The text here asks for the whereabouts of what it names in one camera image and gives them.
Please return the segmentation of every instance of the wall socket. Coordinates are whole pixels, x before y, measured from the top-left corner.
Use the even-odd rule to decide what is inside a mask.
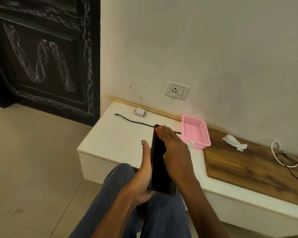
[[[190,90],[190,86],[174,81],[168,81],[165,95],[171,98],[185,100]]]

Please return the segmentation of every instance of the person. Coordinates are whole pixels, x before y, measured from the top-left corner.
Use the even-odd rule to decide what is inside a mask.
[[[191,237],[182,197],[200,238],[229,237],[195,177],[188,146],[169,127],[155,130],[166,146],[163,159],[177,186],[175,196],[147,189],[150,148],[142,140],[139,170],[135,173],[128,164],[114,168],[69,238],[129,238],[139,231],[141,238]]]

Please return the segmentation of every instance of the forearm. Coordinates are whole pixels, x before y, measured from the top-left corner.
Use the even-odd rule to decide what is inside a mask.
[[[199,237],[229,238],[219,218],[205,197],[199,181],[191,177],[190,181],[177,185],[187,205],[190,217]]]
[[[92,238],[122,237],[135,207],[134,196],[128,191],[128,187],[126,186],[119,192],[108,212],[96,227]]]

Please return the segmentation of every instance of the phone screen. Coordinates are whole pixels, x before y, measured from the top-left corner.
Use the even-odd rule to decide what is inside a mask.
[[[175,195],[175,183],[168,175],[163,155],[166,152],[165,143],[159,139],[155,130],[153,130],[153,138],[151,145],[151,166],[152,176],[149,183],[149,189],[157,192]]]

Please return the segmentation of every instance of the pink basket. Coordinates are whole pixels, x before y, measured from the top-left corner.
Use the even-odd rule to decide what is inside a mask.
[[[210,136],[207,131],[207,124],[191,116],[182,115],[182,135],[184,143],[194,141],[194,148],[204,149],[211,145]]]

